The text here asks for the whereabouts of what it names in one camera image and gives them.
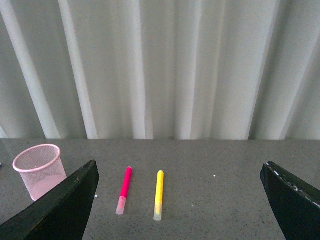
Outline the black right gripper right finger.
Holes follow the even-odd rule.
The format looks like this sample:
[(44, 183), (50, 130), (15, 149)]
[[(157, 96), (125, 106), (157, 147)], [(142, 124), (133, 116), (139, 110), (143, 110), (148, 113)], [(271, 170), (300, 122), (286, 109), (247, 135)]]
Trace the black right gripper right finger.
[(273, 214), (287, 240), (320, 238), (320, 191), (269, 161), (260, 179)]

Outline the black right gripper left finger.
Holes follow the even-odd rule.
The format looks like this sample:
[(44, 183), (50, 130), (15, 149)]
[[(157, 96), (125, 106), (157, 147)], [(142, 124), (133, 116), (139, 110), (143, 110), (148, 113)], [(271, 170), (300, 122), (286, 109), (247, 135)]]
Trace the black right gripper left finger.
[(32, 205), (0, 226), (2, 240), (81, 240), (99, 183), (90, 160)]

